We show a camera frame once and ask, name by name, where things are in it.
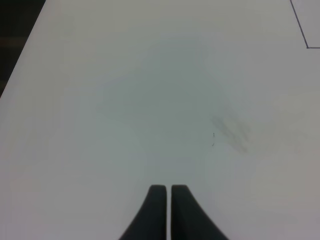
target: black line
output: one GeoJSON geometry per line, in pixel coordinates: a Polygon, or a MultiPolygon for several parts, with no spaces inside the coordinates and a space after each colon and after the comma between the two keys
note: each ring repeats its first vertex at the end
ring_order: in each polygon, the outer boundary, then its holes
{"type": "Polygon", "coordinates": [[[294,11],[295,18],[296,18],[296,20],[297,20],[297,22],[298,22],[298,24],[299,24],[299,27],[300,27],[300,30],[301,30],[301,33],[302,33],[302,36],[303,36],[303,39],[304,39],[306,48],[307,48],[307,49],[314,49],[315,47],[309,47],[309,46],[308,46],[308,43],[307,43],[307,40],[306,40],[304,31],[302,31],[302,27],[301,27],[301,24],[300,24],[300,22],[299,22],[299,18],[298,18],[298,16],[297,16],[297,13],[296,13],[294,4],[292,3],[292,0],[290,0],[290,3],[291,3],[291,6],[292,6],[292,8],[293,8],[293,11],[294,11]]]}

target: white desk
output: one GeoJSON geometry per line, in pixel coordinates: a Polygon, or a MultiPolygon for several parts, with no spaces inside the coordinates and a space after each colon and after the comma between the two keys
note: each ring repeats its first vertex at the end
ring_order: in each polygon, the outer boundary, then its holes
{"type": "Polygon", "coordinates": [[[48,0],[0,99],[0,238],[114,240],[187,184],[230,240],[317,239],[319,63],[287,0],[48,0]]]}

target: white table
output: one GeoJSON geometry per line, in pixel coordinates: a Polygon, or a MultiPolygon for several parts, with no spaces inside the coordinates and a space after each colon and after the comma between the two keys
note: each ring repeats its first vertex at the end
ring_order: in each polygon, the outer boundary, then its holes
{"type": "Polygon", "coordinates": [[[0,99],[0,238],[118,239],[187,184],[230,240],[318,239],[319,63],[288,0],[48,0],[0,99]]]}

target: dark background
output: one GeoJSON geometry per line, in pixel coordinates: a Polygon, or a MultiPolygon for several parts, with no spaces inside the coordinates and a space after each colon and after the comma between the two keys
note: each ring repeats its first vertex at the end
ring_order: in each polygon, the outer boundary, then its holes
{"type": "Polygon", "coordinates": [[[0,96],[45,0],[0,0],[0,96]]]}

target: black object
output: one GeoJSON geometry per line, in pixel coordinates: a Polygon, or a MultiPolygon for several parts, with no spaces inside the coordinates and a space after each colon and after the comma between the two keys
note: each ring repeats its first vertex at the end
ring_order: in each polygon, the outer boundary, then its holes
{"type": "Polygon", "coordinates": [[[171,189],[171,239],[228,240],[186,185],[173,185],[171,189]]]}
{"type": "MultiPolygon", "coordinates": [[[[136,217],[120,240],[165,240],[167,191],[152,185],[136,217]]],[[[172,240],[228,240],[197,203],[186,185],[171,189],[172,240]]]]}
{"type": "Polygon", "coordinates": [[[152,185],[139,212],[120,240],[166,240],[167,190],[152,185]]]}

